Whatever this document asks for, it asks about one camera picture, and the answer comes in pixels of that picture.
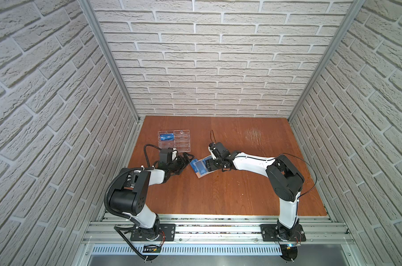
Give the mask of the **blue credit card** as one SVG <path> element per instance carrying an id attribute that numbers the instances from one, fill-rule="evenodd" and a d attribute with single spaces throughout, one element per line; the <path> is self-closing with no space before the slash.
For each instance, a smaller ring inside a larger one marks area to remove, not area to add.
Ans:
<path id="1" fill-rule="evenodd" d="M 201 178 L 209 173 L 208 169 L 205 166 L 204 160 L 198 160 L 195 158 L 191 161 L 190 166 L 198 178 Z"/>

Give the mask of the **tan leather card holder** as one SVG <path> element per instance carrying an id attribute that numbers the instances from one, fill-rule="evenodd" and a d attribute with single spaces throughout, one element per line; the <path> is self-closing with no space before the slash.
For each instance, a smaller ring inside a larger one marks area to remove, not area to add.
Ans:
<path id="1" fill-rule="evenodd" d="M 198 160 L 196 158 L 194 158 L 191 162 L 190 162 L 190 166 L 193 169 L 193 171 L 195 172 L 196 176 L 198 178 L 202 178 L 203 176 L 206 176 L 210 173 L 212 173 L 213 171 L 209 170 L 206 167 L 206 161 L 211 159 L 212 156 L 209 155 L 201 160 Z"/>

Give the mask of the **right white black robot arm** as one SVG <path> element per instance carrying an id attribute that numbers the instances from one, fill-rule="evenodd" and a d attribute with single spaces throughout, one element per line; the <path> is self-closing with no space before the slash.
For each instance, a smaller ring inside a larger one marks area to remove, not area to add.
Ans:
<path id="1" fill-rule="evenodd" d="M 227 156 L 214 155 L 205 164 L 210 172 L 239 170 L 267 177 L 275 194 L 279 197 L 280 214 L 277 221 L 277 232 L 290 237 L 295 231 L 295 227 L 299 224 L 298 204 L 305 179 L 285 155 L 259 157 L 233 152 Z"/>

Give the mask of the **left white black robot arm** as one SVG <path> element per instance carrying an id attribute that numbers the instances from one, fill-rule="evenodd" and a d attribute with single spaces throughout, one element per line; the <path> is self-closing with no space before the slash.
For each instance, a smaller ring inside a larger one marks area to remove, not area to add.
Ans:
<path id="1" fill-rule="evenodd" d="M 159 149 L 159 160 L 147 166 L 123 168 L 108 186 L 103 203 L 110 214 L 133 222 L 138 228 L 160 230 L 158 215 L 146 205 L 148 189 L 180 175 L 195 158 L 176 149 Z"/>

